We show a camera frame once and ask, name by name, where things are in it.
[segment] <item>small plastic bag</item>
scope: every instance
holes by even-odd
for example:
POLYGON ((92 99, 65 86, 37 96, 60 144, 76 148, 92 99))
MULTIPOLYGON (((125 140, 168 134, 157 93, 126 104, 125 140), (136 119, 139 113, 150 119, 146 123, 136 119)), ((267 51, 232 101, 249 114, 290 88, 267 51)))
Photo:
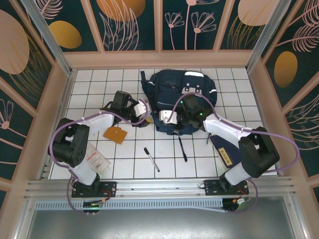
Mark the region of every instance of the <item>small plastic bag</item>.
POLYGON ((93 144, 90 142, 88 142, 86 147, 85 158, 94 172, 98 173, 99 175, 103 175, 106 173, 106 171, 110 170, 110 161, 107 160, 98 150, 96 150, 93 144))

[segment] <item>navy backpack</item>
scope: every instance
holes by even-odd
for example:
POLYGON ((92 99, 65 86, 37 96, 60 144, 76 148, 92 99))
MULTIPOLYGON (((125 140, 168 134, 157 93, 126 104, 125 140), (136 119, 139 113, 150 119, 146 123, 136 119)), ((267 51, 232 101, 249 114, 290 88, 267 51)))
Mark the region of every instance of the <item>navy backpack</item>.
MULTIPOLYGON (((209 99, 215 106, 217 101, 217 90, 215 83, 206 75, 201 73, 189 73, 189 71, 180 70, 162 70, 152 75, 149 81, 145 78, 145 72, 141 71, 142 89, 146 94, 149 104, 152 108, 152 117, 159 132, 165 132, 168 135, 192 134, 198 129, 192 125, 173 125, 164 124, 159 119, 159 112, 163 110, 172 110, 174 104, 180 96, 188 92, 197 92, 209 99)), ((201 97, 197 97, 203 107, 209 107, 209 104, 201 97)), ((182 112, 181 103, 178 103, 176 112, 182 112)))

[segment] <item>black marker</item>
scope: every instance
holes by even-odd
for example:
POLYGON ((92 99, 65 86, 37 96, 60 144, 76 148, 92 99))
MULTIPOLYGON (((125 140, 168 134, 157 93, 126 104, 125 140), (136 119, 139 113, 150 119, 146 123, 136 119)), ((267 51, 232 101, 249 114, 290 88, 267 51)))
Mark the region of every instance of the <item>black marker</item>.
POLYGON ((178 140, 179 140, 179 144, 180 144, 180 147, 181 147, 181 152, 183 153, 184 160, 185 160, 185 162, 187 162, 187 156, 186 156, 186 153, 184 151, 184 147, 183 147, 183 145, 181 143, 180 137, 178 137, 178 140))
POLYGON ((152 156, 150 155, 149 151, 147 148, 144 148, 145 153, 148 155, 148 157, 150 158, 152 164, 154 165, 154 168, 156 168, 156 170, 159 172, 160 169, 158 168, 158 166, 155 163, 155 160, 152 158, 152 156))

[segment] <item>white tile floor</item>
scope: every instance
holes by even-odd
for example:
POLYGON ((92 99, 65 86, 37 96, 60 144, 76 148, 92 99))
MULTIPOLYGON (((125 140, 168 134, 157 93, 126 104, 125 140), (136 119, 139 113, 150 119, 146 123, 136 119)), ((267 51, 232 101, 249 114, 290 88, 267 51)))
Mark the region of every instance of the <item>white tile floor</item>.
MULTIPOLYGON (((78 71, 66 117, 77 120, 92 115, 114 97, 117 90, 132 94, 134 99, 146 99, 140 84, 140 71, 146 78, 161 69, 81 70, 78 71)), ((256 128, 262 125, 254 94, 244 68, 187 69, 201 71, 216 84, 218 99, 216 111, 240 125, 256 128)), ((212 144, 206 144, 208 133, 198 131, 181 137, 188 162, 185 163, 176 136, 157 132, 154 124, 134 128, 120 123, 128 134, 122 144, 103 137, 104 132, 90 136, 89 140, 110 160, 111 170, 103 179, 133 178, 192 178, 216 177, 226 171, 212 144), (160 168, 154 167, 144 152, 146 147, 160 168)), ((51 179, 67 179, 64 168, 52 166, 51 179)))

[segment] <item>yellow label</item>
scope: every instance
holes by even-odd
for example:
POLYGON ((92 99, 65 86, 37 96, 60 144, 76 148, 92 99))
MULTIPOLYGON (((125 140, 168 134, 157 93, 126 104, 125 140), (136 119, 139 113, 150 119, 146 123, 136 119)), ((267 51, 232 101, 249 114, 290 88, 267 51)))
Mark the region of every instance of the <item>yellow label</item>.
POLYGON ((220 155, 222 156, 222 158, 227 166, 230 166, 233 164, 233 162, 228 157, 228 154, 224 148, 219 148, 218 151, 220 152, 220 155))

